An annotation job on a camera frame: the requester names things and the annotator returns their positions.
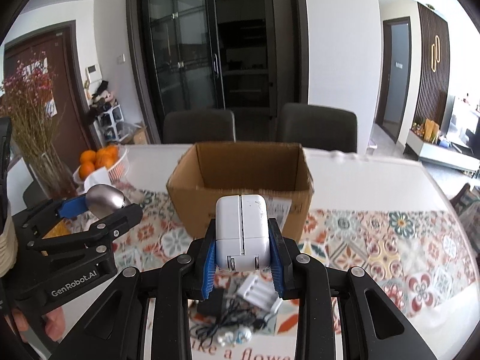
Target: patterned tablecloth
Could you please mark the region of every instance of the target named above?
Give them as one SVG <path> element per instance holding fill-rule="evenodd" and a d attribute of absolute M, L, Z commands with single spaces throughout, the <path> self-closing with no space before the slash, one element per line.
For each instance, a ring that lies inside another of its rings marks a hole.
<path fill-rule="evenodd" d="M 119 269 L 158 268 L 186 252 L 192 239 L 166 193 L 137 190 L 126 183 L 116 187 L 143 208 L 140 225 L 114 242 Z M 71 225 L 74 231 L 82 231 L 95 220 L 91 214 L 84 214 Z M 342 270 L 361 266 L 407 317 L 445 302 L 477 277 L 466 237 L 452 214 L 444 211 L 312 209 L 298 247 L 326 266 Z M 269 273 L 262 275 L 271 280 Z M 244 276 L 218 271 L 215 285 L 236 288 Z M 332 306 L 334 328 L 339 334 L 336 298 L 332 298 Z M 277 318 L 271 319 L 262 333 L 296 334 L 293 327 L 297 321 L 298 302 L 285 301 Z"/>

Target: human hand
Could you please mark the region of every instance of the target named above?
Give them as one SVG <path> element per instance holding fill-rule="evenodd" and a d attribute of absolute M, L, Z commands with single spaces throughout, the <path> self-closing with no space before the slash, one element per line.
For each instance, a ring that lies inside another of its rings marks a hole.
<path fill-rule="evenodd" d="M 22 314 L 18 309 L 12 310 L 13 319 L 20 333 L 26 332 L 29 328 L 27 318 Z M 62 307 L 58 307 L 45 314 L 46 323 L 45 323 L 45 333 L 53 341 L 58 341 L 61 339 L 63 333 L 65 332 L 65 315 L 63 314 Z"/>

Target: cardboard box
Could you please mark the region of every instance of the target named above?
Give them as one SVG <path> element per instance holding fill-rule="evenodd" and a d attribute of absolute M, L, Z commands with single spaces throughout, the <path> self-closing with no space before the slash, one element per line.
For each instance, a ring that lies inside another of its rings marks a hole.
<path fill-rule="evenodd" d="M 148 145 L 147 132 L 145 127 L 140 127 L 133 133 L 133 143 L 135 145 Z"/>
<path fill-rule="evenodd" d="M 202 142 L 180 159 L 166 189 L 186 231 L 205 235 L 222 196 L 265 197 L 285 237 L 298 241 L 314 193 L 302 147 L 295 143 Z"/>

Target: orange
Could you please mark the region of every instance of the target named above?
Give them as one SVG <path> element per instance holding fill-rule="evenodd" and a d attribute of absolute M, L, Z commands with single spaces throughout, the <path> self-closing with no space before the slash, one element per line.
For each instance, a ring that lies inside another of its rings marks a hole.
<path fill-rule="evenodd" d="M 112 166 L 114 166 L 116 162 L 117 161 L 114 158 L 112 158 L 108 154 L 104 154 L 99 159 L 97 159 L 97 161 L 95 161 L 95 169 L 100 169 L 102 167 L 110 169 Z"/>
<path fill-rule="evenodd" d="M 118 149 L 118 146 L 116 145 L 110 145 L 110 146 L 107 146 L 106 147 L 106 151 L 108 154 L 110 154 L 110 156 L 114 159 L 118 159 L 119 157 L 119 149 Z"/>
<path fill-rule="evenodd" d="M 105 154 L 108 154 L 107 148 L 102 147 L 101 149 L 97 150 L 97 155 L 95 157 L 95 161 L 98 161 L 101 157 L 103 157 Z"/>
<path fill-rule="evenodd" d="M 95 165 L 93 165 L 93 162 L 86 161 L 80 165 L 80 168 L 78 169 L 78 176 L 80 176 L 80 179 L 85 181 L 88 175 L 93 171 L 95 171 Z"/>
<path fill-rule="evenodd" d="M 97 153 L 94 150 L 85 150 L 80 155 L 80 163 L 83 164 L 84 162 L 95 162 L 95 157 Z"/>

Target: wooden slat wall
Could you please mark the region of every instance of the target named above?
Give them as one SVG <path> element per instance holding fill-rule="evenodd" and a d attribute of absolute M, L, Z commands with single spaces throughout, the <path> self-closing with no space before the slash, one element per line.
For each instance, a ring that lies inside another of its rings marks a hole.
<path fill-rule="evenodd" d="M 430 119 L 442 125 L 450 79 L 450 38 L 448 24 L 435 12 L 418 3 L 421 29 L 421 73 L 414 121 Z M 440 63 L 431 69 L 431 45 L 440 37 Z"/>

